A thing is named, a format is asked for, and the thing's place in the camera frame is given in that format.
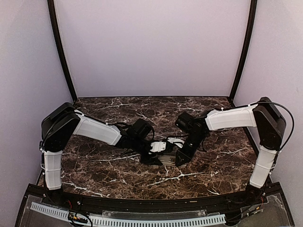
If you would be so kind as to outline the white remote control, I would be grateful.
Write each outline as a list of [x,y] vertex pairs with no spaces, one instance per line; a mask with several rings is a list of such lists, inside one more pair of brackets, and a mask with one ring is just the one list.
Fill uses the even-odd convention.
[[158,155],[157,158],[163,163],[163,166],[175,166],[175,156],[171,155]]

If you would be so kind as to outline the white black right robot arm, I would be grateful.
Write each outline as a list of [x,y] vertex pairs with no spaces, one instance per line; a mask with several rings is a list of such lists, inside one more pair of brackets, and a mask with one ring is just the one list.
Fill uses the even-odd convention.
[[271,102],[268,97],[262,97],[248,105],[204,111],[199,117],[183,112],[175,125],[187,134],[187,139],[176,152],[175,165],[181,166],[190,162],[211,131],[239,127],[257,128],[260,147],[249,181],[252,187],[241,198],[244,204],[252,205],[260,197],[258,188],[264,186],[269,173],[275,168],[278,154],[288,142],[283,139],[286,120],[278,107],[282,105]]

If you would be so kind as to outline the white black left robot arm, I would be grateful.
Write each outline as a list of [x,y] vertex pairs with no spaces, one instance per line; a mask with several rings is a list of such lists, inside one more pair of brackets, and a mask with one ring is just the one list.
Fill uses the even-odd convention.
[[161,142],[146,139],[154,129],[144,119],[138,119],[131,125],[123,122],[108,124],[85,115],[66,102],[42,120],[41,132],[39,148],[44,156],[42,167],[45,186],[50,190],[49,200],[56,206],[63,206],[67,202],[66,194],[59,190],[62,187],[61,159],[72,135],[81,135],[110,146],[130,149],[140,154],[140,162],[145,165],[162,165],[156,155],[157,151],[162,151]]

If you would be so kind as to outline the black front rail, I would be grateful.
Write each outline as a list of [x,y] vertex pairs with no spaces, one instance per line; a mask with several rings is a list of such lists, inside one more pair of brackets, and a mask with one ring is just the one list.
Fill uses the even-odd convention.
[[105,210],[121,212],[169,212],[169,211],[227,211],[234,212],[242,207],[261,203],[261,198],[246,198],[246,192],[225,195],[174,200],[127,200],[86,196],[62,192],[61,198],[69,200],[76,211],[102,213]]

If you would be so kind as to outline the black vertical frame post right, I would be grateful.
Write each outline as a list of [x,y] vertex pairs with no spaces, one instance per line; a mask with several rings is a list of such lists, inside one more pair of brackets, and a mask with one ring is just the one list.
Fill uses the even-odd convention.
[[256,16],[256,12],[257,12],[257,3],[258,3],[257,0],[250,1],[250,9],[249,9],[247,27],[246,27],[243,46],[242,46],[241,55],[240,55],[240,59],[239,59],[239,64],[238,64],[235,78],[234,78],[232,88],[231,88],[231,91],[229,94],[229,99],[231,102],[233,102],[235,99],[237,90],[240,85],[245,62],[247,59],[247,55],[248,55],[248,51],[249,51],[249,47],[250,47],[251,36],[252,36],[252,32],[253,32],[253,27],[254,27],[254,22],[255,22],[255,16]]

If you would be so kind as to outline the black vertical frame post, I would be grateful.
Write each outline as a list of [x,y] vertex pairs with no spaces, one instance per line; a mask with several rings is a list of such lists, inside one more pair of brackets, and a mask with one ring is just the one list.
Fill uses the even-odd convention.
[[248,55],[248,51],[249,51],[249,47],[250,47],[251,36],[252,36],[252,32],[253,32],[253,27],[254,27],[254,22],[255,22],[255,16],[256,16],[256,12],[257,12],[257,3],[258,3],[257,0],[250,1],[250,9],[249,9],[247,27],[246,27],[243,46],[242,46],[241,55],[240,55],[240,59],[239,59],[239,64],[238,64],[235,78],[234,78],[232,88],[231,88],[231,91],[229,94],[229,99],[231,102],[233,102],[235,99],[237,90],[240,85],[245,62],[247,59],[247,55]]
[[55,1],[47,0],[47,5],[48,5],[48,11],[49,11],[49,17],[50,17],[50,21],[51,21],[54,41],[55,41],[57,53],[59,56],[59,60],[61,63],[62,71],[64,74],[64,78],[65,78],[69,93],[71,95],[72,101],[76,102],[78,97],[77,97],[77,94],[76,94],[76,91],[74,88],[74,84],[72,82],[71,74],[69,71],[69,67],[68,67],[66,56],[64,53],[64,49],[63,49],[59,24],[58,24],[57,15],[56,15]]

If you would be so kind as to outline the black vertical frame post left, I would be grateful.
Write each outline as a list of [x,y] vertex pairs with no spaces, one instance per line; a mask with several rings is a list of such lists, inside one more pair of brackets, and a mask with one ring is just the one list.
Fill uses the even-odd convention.
[[76,94],[76,91],[74,88],[74,84],[72,82],[71,74],[69,71],[69,67],[68,67],[66,56],[64,53],[64,49],[63,49],[59,24],[58,24],[57,15],[56,15],[55,1],[47,0],[47,5],[48,5],[48,11],[49,11],[49,17],[50,17],[50,21],[51,21],[54,41],[55,41],[57,53],[59,56],[59,60],[61,63],[62,71],[64,74],[64,78],[65,78],[69,93],[71,95],[72,101],[76,102],[78,97],[77,97],[77,94]]

